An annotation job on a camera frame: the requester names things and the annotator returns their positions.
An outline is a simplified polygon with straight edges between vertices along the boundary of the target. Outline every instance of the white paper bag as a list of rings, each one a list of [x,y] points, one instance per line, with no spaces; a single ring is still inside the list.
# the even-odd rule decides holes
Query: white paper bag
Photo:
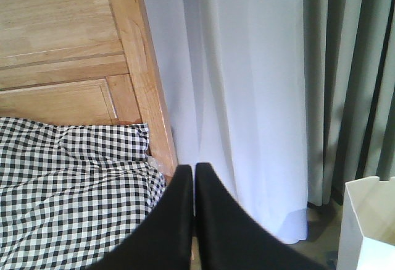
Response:
[[[337,270],[395,270],[395,177],[346,183]]]

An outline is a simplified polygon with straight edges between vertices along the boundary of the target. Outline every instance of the gingham fabric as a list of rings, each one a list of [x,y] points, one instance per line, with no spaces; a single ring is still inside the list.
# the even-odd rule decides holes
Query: gingham fabric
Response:
[[[0,118],[0,269],[83,269],[138,226],[165,188],[148,128]]]

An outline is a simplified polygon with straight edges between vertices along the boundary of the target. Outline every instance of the wooden panel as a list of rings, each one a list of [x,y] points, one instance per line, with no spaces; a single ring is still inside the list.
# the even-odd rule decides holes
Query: wooden panel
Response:
[[[111,0],[151,153],[173,173],[177,165],[167,108],[143,0]]]
[[[127,74],[123,55],[80,59],[0,70],[0,90],[46,83],[75,82]]]
[[[55,125],[110,125],[117,118],[105,80],[2,91],[0,116]]]
[[[120,52],[108,0],[0,0],[0,66]]]
[[[106,77],[106,80],[110,88],[118,122],[122,125],[141,123],[141,116],[130,76],[128,74],[116,75],[114,77]]]

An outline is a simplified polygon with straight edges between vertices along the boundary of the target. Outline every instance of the gray-green curtain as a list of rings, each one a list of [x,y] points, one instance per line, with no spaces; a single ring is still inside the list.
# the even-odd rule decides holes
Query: gray-green curtain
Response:
[[[394,0],[304,0],[309,201],[395,175]]]

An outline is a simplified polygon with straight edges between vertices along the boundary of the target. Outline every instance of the curtain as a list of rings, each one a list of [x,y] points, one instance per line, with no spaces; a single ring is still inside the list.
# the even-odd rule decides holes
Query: curtain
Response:
[[[281,241],[332,186],[394,174],[393,0],[145,3],[179,162]]]
[[[321,205],[331,187],[395,175],[394,0],[304,1],[309,201]]]

